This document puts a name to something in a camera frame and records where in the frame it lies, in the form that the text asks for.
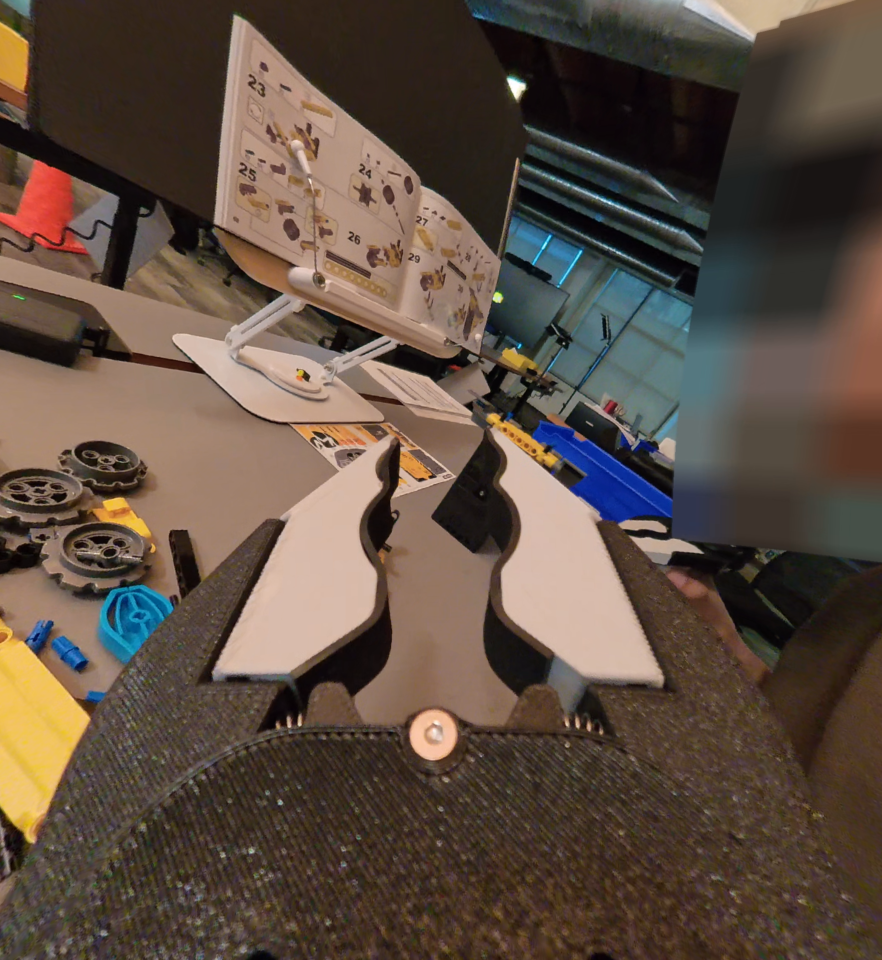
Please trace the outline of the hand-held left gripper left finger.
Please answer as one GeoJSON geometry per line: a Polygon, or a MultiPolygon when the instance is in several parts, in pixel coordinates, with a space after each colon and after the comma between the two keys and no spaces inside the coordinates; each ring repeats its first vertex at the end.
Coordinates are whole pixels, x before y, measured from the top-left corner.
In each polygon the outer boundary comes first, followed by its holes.
{"type": "Polygon", "coordinates": [[[396,521],[399,440],[387,437],[280,519],[280,532],[211,669],[215,682],[284,684],[301,701],[320,683],[351,694],[392,645],[379,551],[396,521]]]}

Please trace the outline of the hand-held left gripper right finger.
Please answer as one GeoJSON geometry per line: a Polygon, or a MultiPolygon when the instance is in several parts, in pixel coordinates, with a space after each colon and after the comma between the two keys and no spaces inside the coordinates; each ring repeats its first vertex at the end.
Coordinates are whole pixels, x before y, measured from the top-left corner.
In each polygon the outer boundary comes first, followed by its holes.
{"type": "Polygon", "coordinates": [[[509,690],[547,686],[572,714],[595,686],[664,691],[663,667],[596,511],[494,429],[484,436],[492,570],[489,665],[509,690]]]}

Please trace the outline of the large yellow black brick model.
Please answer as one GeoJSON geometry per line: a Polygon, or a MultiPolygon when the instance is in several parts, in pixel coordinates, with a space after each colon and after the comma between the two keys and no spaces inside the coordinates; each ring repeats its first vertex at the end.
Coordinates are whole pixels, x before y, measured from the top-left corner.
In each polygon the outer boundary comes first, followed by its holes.
{"type": "MultiPolygon", "coordinates": [[[[549,445],[534,440],[491,405],[479,401],[473,413],[482,426],[505,438],[565,488],[573,489],[587,477],[584,470],[549,445]]],[[[509,512],[495,496],[499,464],[498,453],[483,440],[432,514],[436,523],[473,554],[479,553],[488,541],[503,549],[510,534],[509,512]]]]}

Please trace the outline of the pile of toy brick pieces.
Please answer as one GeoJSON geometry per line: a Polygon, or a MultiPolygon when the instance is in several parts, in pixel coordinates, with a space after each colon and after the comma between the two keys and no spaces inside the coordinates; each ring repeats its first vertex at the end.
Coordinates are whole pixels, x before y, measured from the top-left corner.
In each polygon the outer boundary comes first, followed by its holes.
{"type": "MultiPolygon", "coordinates": [[[[103,602],[114,588],[145,586],[156,553],[150,529],[126,499],[95,503],[91,496],[137,489],[146,463],[120,444],[90,440],[63,450],[59,465],[0,474],[0,575],[38,566],[58,588],[103,602]]],[[[41,618],[22,639],[8,627],[42,664],[49,649],[68,669],[84,673],[85,653],[68,637],[53,636],[54,626],[41,618]]],[[[84,708],[102,698],[90,691],[75,700],[84,708]]],[[[17,869],[27,845],[0,810],[0,881],[17,869]]]]}

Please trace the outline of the long black brick beam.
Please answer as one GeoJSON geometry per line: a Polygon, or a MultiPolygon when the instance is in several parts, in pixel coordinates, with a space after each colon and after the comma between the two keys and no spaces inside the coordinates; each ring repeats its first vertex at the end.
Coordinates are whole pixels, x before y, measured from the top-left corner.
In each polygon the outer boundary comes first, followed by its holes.
{"type": "Polygon", "coordinates": [[[202,582],[202,576],[193,541],[187,530],[171,529],[168,534],[168,545],[178,585],[177,597],[172,602],[177,604],[195,590],[202,582]]]}

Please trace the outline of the blue plastic storage bin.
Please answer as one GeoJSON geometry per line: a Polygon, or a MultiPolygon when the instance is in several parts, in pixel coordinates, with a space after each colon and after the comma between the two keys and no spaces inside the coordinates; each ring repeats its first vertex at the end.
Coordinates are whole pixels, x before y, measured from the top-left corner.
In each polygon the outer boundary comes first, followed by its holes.
{"type": "Polygon", "coordinates": [[[621,523],[660,519],[671,524],[672,499],[589,439],[567,426],[542,421],[533,439],[552,449],[582,474],[571,491],[604,521],[621,523]]]}

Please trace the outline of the printed sticker sheet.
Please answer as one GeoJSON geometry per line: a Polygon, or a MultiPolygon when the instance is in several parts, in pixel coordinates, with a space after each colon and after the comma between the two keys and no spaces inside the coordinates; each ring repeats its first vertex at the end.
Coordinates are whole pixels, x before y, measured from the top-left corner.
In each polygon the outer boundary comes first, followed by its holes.
{"type": "Polygon", "coordinates": [[[394,494],[399,498],[415,490],[451,482],[452,470],[442,465],[420,445],[388,422],[293,424],[292,429],[337,470],[343,470],[366,450],[386,438],[399,442],[399,483],[394,494]]]}

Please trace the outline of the cyan brick separator tool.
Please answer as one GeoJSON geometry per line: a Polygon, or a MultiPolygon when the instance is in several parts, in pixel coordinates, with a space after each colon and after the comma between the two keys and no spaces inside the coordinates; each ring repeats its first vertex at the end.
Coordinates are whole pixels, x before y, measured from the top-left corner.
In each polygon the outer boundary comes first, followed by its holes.
{"type": "Polygon", "coordinates": [[[173,610],[168,598],[145,585],[112,589],[99,611],[99,642],[126,665],[173,610]]]}

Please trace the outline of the white paper sheet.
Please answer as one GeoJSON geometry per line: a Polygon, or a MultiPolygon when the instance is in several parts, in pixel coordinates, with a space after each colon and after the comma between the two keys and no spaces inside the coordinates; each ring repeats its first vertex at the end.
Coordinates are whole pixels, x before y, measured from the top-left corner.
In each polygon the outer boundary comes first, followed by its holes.
{"type": "Polygon", "coordinates": [[[472,420],[468,406],[457,402],[428,377],[378,361],[365,362],[360,369],[419,417],[458,424],[472,420]]]}

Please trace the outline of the black display screen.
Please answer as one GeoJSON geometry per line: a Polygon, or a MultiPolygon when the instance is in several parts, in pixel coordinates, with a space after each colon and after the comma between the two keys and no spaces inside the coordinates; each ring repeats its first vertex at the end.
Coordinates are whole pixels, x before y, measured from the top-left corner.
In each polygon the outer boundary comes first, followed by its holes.
{"type": "Polygon", "coordinates": [[[522,348],[536,345],[562,313],[569,294],[524,261],[502,261],[487,318],[487,330],[522,348]]]}

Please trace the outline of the yellow flat brick panel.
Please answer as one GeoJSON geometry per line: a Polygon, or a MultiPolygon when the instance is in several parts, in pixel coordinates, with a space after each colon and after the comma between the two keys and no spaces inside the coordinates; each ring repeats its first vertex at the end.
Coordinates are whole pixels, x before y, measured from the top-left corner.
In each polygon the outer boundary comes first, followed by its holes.
{"type": "Polygon", "coordinates": [[[88,714],[0,617],[0,810],[33,845],[88,714]]]}

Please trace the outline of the brick instruction booklet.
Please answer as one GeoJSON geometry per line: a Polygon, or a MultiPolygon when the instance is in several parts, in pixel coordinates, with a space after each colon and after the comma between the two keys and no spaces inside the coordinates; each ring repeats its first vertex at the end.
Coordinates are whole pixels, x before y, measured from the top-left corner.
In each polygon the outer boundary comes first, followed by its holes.
{"type": "Polygon", "coordinates": [[[501,260],[248,20],[231,21],[214,225],[292,287],[443,347],[481,345],[501,260]]]}

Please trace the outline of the black power adapter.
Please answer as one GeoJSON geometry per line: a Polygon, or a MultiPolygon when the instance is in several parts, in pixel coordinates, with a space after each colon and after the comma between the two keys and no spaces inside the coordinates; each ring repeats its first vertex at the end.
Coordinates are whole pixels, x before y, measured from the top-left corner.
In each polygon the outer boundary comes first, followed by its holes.
{"type": "Polygon", "coordinates": [[[72,367],[105,354],[112,330],[88,303],[0,280],[0,350],[72,367]]]}

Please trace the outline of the background desk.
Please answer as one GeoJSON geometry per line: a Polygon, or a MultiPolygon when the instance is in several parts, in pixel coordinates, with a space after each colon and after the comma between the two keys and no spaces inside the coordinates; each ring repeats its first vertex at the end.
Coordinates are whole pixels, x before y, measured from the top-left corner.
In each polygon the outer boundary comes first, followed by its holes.
{"type": "Polygon", "coordinates": [[[0,145],[55,167],[117,198],[118,205],[111,223],[107,258],[100,282],[114,289],[122,289],[130,272],[137,224],[142,215],[153,213],[156,198],[121,174],[64,148],[35,129],[28,123],[27,105],[25,93],[0,79],[0,145]]]}

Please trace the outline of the orange traffic cone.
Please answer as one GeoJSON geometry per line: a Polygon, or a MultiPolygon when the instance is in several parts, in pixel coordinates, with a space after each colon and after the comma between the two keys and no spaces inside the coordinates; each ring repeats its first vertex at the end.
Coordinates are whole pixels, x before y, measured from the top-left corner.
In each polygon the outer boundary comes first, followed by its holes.
{"type": "Polygon", "coordinates": [[[0,211],[0,224],[48,250],[85,256],[87,248],[68,229],[73,217],[72,178],[34,160],[17,210],[0,211]]]}

